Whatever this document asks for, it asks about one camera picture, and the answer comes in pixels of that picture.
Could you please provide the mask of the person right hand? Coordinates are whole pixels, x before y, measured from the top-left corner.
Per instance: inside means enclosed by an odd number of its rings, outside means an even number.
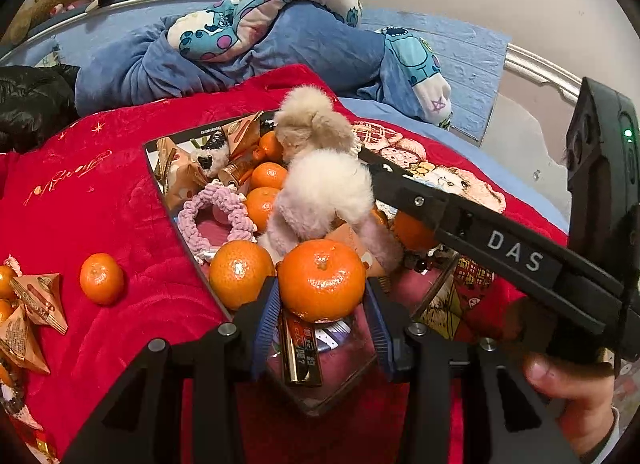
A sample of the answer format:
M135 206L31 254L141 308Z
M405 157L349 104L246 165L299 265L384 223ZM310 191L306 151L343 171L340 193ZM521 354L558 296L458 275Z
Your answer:
M565 401L556 420L582 463L601 463L620 438L620 413L613 406L614 370L608 362L593 366L529 354L523 362L529 385Z

